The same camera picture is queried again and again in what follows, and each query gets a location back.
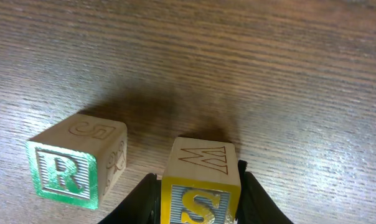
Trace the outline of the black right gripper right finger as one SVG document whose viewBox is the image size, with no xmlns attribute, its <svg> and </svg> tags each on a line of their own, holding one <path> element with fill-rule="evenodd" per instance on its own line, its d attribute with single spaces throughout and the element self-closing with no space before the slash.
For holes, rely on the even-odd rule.
<svg viewBox="0 0 376 224">
<path fill-rule="evenodd" d="M 247 161 L 238 161 L 241 194 L 235 215 L 238 224 L 293 224 L 278 208 L 255 176 L 247 171 Z"/>
</svg>

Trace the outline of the yellow S block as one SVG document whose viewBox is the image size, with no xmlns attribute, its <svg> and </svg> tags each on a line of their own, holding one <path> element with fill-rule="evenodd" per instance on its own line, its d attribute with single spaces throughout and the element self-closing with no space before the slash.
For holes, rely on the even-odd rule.
<svg viewBox="0 0 376 224">
<path fill-rule="evenodd" d="M 235 146 L 178 137 L 161 180 L 161 224 L 233 223 L 241 193 Z"/>
</svg>

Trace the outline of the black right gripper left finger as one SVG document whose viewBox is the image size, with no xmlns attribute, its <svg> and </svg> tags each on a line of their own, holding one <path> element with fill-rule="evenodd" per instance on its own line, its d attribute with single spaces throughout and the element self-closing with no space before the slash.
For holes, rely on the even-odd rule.
<svg viewBox="0 0 376 224">
<path fill-rule="evenodd" d="M 161 180 L 149 173 L 98 224 L 160 224 Z"/>
</svg>

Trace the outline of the green R block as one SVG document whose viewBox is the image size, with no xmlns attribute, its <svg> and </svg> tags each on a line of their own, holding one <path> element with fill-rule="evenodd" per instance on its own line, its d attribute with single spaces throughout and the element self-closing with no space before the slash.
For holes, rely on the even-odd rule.
<svg viewBox="0 0 376 224">
<path fill-rule="evenodd" d="M 98 209 L 126 167 L 127 126 L 81 113 L 26 142 L 35 192 Z"/>
</svg>

